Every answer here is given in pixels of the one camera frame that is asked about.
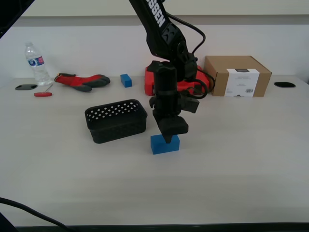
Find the bottle label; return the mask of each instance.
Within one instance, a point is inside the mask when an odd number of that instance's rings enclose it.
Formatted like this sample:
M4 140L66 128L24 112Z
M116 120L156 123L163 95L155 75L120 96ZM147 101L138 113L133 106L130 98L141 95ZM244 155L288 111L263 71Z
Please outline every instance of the bottle label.
M44 64L44 60L43 60L43 57L39 57L39 58L35 58L35 59L29 59L28 63L31 66L40 66L40 65Z

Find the brown box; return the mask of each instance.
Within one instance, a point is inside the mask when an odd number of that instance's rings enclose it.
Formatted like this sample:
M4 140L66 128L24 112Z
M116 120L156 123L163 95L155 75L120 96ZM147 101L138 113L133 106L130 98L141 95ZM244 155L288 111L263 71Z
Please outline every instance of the brown box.
M205 71L216 80L214 96L225 96L227 82L230 73L227 69L256 69L260 72L254 90L254 97L263 97L267 89L271 71L251 56L207 56L205 59Z

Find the bottle cap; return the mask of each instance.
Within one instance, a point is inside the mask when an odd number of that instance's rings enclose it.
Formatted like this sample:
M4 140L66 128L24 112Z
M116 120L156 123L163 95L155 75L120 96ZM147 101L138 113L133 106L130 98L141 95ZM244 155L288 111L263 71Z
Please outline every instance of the bottle cap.
M32 43L32 42L26 42L25 44L26 44L27 47L33 46L33 43Z

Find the red screwdriver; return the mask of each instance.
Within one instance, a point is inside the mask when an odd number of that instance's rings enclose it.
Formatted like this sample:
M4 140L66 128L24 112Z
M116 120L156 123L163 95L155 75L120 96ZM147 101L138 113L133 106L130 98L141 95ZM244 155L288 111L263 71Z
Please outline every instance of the red screwdriver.
M50 90L50 88L53 86L54 84L52 84L50 87L48 87L48 89L45 92L39 92L39 93L34 93L34 96L36 97L50 97L52 96L51 92L48 92L48 90Z

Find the white wall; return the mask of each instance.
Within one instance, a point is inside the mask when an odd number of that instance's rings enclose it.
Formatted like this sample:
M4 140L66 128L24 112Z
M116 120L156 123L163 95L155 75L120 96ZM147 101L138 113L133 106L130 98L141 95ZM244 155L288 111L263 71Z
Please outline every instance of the white wall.
M173 15L307 15L307 0L168 0ZM35 0L24 16L136 15L127 0Z
M206 55L252 55L274 74L309 79L308 16L186 16L199 25L207 42L196 53L203 65ZM190 50L201 37L180 26ZM146 33L135 16L26 17L0 40L0 79L31 77L24 43L33 41L44 55L51 76L128 73L143 75L154 59Z

